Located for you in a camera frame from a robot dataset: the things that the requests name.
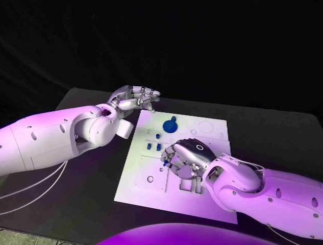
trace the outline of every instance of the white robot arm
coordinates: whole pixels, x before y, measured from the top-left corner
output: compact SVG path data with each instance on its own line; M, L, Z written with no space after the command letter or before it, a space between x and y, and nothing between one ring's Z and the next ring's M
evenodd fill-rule
M184 166L172 164L175 155ZM297 236L323 240L322 182L264 169L227 154L217 157L197 139L179 140L169 146L162 162L182 179L202 177L202 186L224 210L243 212Z
M123 118L133 109L149 109L160 93L124 86L109 102L52 111L21 119L0 129L0 176L51 167L110 143L129 138L133 124Z

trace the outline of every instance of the circular hole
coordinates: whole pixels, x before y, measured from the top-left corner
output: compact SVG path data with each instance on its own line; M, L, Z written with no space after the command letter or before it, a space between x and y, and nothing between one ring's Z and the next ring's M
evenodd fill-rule
M282 198L282 190L280 189L277 189L276 195L277 195L277 198Z
M312 199L312 205L315 208L318 207L318 199L316 198Z

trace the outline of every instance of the tabletop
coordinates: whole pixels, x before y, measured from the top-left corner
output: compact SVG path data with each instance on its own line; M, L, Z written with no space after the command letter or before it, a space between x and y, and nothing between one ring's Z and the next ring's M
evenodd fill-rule
M57 110L101 104L110 94L74 88ZM323 129L313 115L165 98L155 103L155 109L227 120L231 152L237 158L323 182ZM135 125L139 114L136 110L127 117ZM267 226L241 213L235 225L116 202L130 143L132 137L123 139L116 136L107 146L70 160L51 191L28 207L0 215L0 227L74 243L97 244L136 227L176 222L227 228L286 244ZM58 166L54 166L11 174L0 188L0 196L34 184L57 168ZM55 179L57 175L28 191L0 200L0 213L31 202L45 192ZM297 243L316 244L315 240L284 232L282 234Z

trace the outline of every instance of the hole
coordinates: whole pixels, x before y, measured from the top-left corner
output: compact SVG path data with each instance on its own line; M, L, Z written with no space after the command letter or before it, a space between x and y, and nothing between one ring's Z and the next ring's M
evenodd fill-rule
M34 140L38 140L38 136L36 136L35 132L31 133L31 137Z
M276 195L277 195L277 198L282 198L282 190L280 189L277 189Z
M60 124L60 128L61 128L62 133L65 133L65 125L64 124Z
M312 205L315 208L318 207L318 199L316 198L312 199Z

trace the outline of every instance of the blue knob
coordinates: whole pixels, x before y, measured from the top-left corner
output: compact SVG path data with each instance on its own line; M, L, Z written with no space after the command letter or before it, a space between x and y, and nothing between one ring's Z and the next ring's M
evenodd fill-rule
M163 123L163 131L166 133L173 133L178 130L176 117L173 116L171 120Z

